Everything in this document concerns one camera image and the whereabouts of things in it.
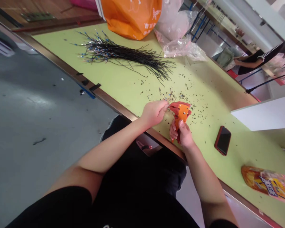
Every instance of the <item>orange plastic bag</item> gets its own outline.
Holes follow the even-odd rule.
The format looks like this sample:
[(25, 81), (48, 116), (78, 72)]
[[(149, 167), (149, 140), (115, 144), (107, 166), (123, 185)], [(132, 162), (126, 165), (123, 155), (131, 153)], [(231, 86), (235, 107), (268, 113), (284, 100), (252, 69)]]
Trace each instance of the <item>orange plastic bag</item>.
[(108, 28), (121, 36), (141, 40), (161, 15), (162, 0), (101, 0)]

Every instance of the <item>left hand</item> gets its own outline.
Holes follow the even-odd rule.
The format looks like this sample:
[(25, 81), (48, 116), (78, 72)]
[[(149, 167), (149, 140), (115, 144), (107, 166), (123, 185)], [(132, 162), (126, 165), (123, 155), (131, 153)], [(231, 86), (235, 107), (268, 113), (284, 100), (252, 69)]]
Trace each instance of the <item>left hand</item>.
[(149, 129), (162, 121), (168, 107), (169, 103), (165, 100), (149, 102), (145, 105), (139, 120)]
[(236, 59), (234, 59), (233, 61), (234, 61), (235, 65), (239, 65), (239, 66), (241, 65), (241, 61), (238, 61)]

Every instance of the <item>black shirt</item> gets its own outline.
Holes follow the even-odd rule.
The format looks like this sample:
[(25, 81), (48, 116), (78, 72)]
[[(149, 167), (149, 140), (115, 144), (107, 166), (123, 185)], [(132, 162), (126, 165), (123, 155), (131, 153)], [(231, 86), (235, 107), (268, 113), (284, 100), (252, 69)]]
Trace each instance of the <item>black shirt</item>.
[(263, 66), (265, 63), (267, 63), (273, 57), (275, 57), (279, 53), (279, 51), (282, 49), (282, 47), (283, 47), (283, 43), (277, 45), (276, 47), (274, 47), (273, 49), (271, 49), (270, 51), (268, 51), (266, 53), (264, 53), (262, 50), (258, 50), (252, 56), (250, 56), (249, 58), (243, 60), (243, 62), (252, 63), (252, 62), (256, 62), (259, 58), (262, 58), (263, 62), (260, 65), (258, 65), (256, 68), (254, 68), (254, 69), (249, 68), (249, 67), (241, 66), (239, 68), (239, 70), (238, 70), (238, 75), (249, 73), (249, 72), (254, 71), (257, 68)]
[[(180, 203), (167, 193), (129, 189), (116, 194), (112, 189), (106, 200), (95, 205), (87, 189), (61, 188), (28, 207), (7, 227), (198, 227)], [(223, 219), (210, 227), (236, 228)]]

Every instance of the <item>black shorts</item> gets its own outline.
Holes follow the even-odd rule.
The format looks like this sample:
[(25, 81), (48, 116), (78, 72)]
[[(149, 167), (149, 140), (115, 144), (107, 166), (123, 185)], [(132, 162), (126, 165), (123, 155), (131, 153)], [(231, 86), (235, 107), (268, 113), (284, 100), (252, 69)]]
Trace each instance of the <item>black shorts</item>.
[[(118, 116), (111, 127), (105, 131), (105, 140), (126, 127), (130, 121)], [(155, 155), (148, 157), (134, 141), (121, 158), (113, 165), (103, 178), (101, 192), (127, 192), (139, 188), (150, 192), (167, 192), (176, 198), (176, 192), (186, 176), (186, 166), (180, 158), (163, 147)]]

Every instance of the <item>yellow-green tabletop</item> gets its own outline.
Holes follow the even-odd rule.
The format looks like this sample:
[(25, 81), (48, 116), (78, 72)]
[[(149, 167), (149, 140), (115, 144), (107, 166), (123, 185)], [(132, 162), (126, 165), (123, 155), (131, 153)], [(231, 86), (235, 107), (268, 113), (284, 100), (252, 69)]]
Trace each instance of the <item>yellow-green tabletop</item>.
[[(89, 35), (98, 31), (100, 36), (101, 31), (104, 31), (116, 44), (130, 48), (148, 44), (147, 49), (160, 52), (153, 32), (141, 41), (134, 41), (109, 31), (106, 24), (99, 24), (35, 35), (33, 38), (82, 72), (91, 82), (100, 83), (103, 91), (137, 116), (141, 115), (147, 102), (169, 99), (171, 93), (176, 96), (176, 101), (191, 103), (194, 107), (187, 123), (217, 177), (285, 227), (285, 203), (252, 190), (241, 175), (243, 165), (285, 174), (285, 152), (281, 149), (281, 146), (285, 146), (285, 130), (252, 132), (230, 114), (232, 110), (257, 103), (252, 96), (245, 94), (244, 89), (210, 59), (193, 65), (189, 65), (182, 57), (171, 59), (176, 63), (176, 68), (172, 69), (171, 80), (163, 81), (163, 85), (144, 66), (134, 69), (147, 78), (110, 62), (85, 63), (79, 57), (85, 48), (70, 44), (87, 41), (78, 31)], [(167, 112), (164, 120), (154, 129), (169, 138), (172, 119), (172, 112)], [(227, 156), (222, 156), (214, 148), (221, 125), (232, 133)]]

